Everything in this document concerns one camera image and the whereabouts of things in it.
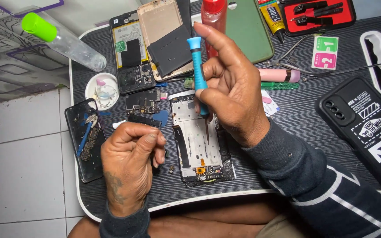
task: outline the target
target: green bottle cap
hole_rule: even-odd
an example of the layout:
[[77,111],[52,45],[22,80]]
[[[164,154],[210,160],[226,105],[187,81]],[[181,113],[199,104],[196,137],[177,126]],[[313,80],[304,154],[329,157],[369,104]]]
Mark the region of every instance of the green bottle cap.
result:
[[46,42],[53,41],[57,36],[56,27],[33,12],[24,16],[22,28],[24,31],[29,32]]

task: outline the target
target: man's left hand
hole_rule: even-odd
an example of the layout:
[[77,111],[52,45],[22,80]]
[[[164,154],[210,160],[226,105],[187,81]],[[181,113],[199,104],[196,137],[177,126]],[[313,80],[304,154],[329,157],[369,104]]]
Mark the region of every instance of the man's left hand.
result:
[[166,139],[155,127],[124,122],[102,145],[101,159],[111,213],[125,217],[142,208],[151,189],[152,164],[164,163]]

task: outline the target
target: floor tile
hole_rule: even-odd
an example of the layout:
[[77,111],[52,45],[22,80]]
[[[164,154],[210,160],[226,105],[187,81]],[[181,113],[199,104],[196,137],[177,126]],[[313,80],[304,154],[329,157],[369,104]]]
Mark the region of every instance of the floor tile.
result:
[[0,144],[0,223],[64,218],[62,166],[60,133]]
[[66,117],[64,116],[64,110],[71,107],[70,89],[62,88],[60,89],[60,122],[61,131],[67,131]]
[[64,238],[66,219],[0,224],[0,238]]
[[0,143],[60,132],[58,90],[0,103]]
[[75,156],[68,131],[61,132],[63,152],[64,199],[66,201],[66,217],[84,216],[85,212],[77,199]]
[[67,226],[67,235],[70,234],[71,230],[75,225],[82,219],[82,217],[71,217],[66,218],[66,226]]

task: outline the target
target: red tool case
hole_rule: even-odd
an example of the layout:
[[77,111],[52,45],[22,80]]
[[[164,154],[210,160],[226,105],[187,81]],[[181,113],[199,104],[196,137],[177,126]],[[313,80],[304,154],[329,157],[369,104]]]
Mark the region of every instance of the red tool case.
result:
[[301,3],[314,3],[314,2],[320,2],[324,0],[295,0],[291,3],[283,4],[281,7],[282,15],[283,15],[283,21],[286,26],[286,34],[288,36],[297,36],[297,35],[306,35],[311,34],[315,32],[322,32],[325,30],[331,30],[336,28],[342,28],[347,27],[355,23],[357,19],[357,15],[355,14],[355,9],[352,3],[352,0],[326,0],[327,5],[333,5],[337,3],[343,3],[343,12],[332,14],[328,16],[322,16],[322,17],[332,17],[333,18],[333,24],[331,25],[319,25],[319,24],[313,24],[308,23],[304,26],[298,26],[296,22],[291,21],[291,19],[296,17],[301,17],[303,15],[307,17],[314,17],[314,9],[310,8],[307,9],[304,13],[294,14],[293,10],[296,6],[298,6]]

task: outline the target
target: tattoo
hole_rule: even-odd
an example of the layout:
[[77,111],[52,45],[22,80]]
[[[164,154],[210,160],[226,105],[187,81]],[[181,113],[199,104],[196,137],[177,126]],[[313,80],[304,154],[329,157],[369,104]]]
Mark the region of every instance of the tattoo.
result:
[[124,198],[119,194],[119,188],[123,186],[123,183],[119,178],[113,176],[110,172],[104,172],[105,182],[107,183],[108,189],[111,190],[114,200],[117,203],[123,204]]

